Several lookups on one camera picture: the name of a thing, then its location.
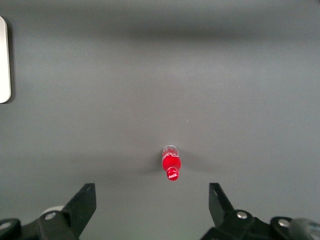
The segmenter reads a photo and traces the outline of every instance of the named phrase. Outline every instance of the metal screw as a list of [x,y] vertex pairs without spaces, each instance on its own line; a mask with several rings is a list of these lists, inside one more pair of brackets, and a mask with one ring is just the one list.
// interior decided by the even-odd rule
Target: metal screw
[[45,215],[44,220],[53,219],[55,216],[56,216],[55,212],[49,213],[49,214]]
[[236,216],[240,219],[247,219],[248,218],[248,215],[244,212],[244,211],[238,211],[236,213]]
[[278,223],[281,227],[284,228],[288,228],[290,226],[290,222],[288,222],[288,220],[285,219],[279,219]]
[[0,225],[0,230],[6,229],[6,228],[8,228],[8,227],[10,227],[10,226],[11,226],[11,223],[7,221],[7,222],[2,223],[2,224]]

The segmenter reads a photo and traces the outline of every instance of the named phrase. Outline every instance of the red bottle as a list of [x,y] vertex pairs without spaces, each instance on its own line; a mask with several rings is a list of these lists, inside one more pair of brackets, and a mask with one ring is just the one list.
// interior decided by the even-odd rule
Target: red bottle
[[169,180],[175,181],[179,178],[179,170],[181,161],[178,149],[175,146],[165,146],[162,151],[162,167],[166,171],[166,176]]

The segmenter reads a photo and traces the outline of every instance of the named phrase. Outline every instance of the red bottle cap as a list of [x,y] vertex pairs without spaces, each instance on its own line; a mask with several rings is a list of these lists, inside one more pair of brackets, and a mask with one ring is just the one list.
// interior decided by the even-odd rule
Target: red bottle cap
[[175,181],[179,178],[179,171],[175,167],[169,167],[166,171],[166,176],[169,180]]

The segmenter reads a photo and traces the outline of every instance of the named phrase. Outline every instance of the coca-cola logo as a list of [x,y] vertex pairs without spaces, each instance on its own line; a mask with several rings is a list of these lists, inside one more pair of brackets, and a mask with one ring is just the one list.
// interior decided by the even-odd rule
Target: coca-cola logo
[[178,174],[174,173],[174,174],[168,176],[169,179],[172,179],[172,178],[175,178],[175,177],[178,177]]

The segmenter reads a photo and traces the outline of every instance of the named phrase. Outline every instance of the small plastic bottle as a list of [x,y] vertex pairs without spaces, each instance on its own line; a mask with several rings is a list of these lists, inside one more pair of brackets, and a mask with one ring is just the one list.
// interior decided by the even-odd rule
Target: small plastic bottle
[[178,149],[173,145],[168,145],[162,151],[162,168],[166,172],[169,180],[175,181],[179,178],[181,161]]

